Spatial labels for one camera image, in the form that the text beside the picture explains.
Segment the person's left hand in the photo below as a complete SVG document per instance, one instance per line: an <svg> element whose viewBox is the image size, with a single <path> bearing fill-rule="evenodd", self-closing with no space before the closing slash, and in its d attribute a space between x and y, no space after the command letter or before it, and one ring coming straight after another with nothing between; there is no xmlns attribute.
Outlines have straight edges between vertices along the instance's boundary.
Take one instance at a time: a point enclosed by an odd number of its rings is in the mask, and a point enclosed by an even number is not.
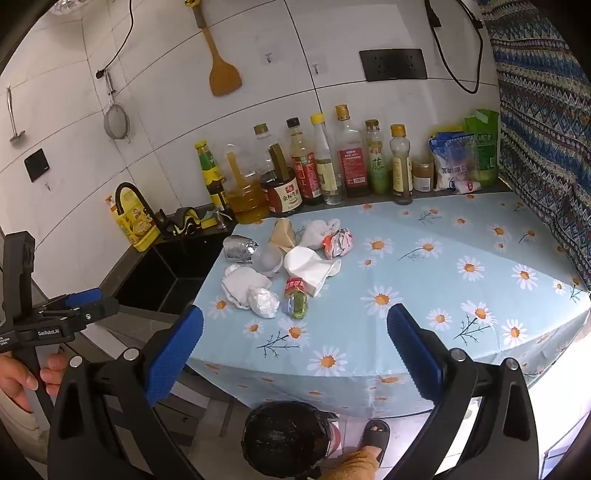
<svg viewBox="0 0 591 480"><path fill-rule="evenodd" d="M58 395L62 379L67 367L67 360L64 354L51 354L47 358L47 367L40 371L40 378L45 384L49 396ZM21 409L32 413L30 402L26 392L36 391L38 380L29 369L10 353L1 355L1 390Z"/></svg>

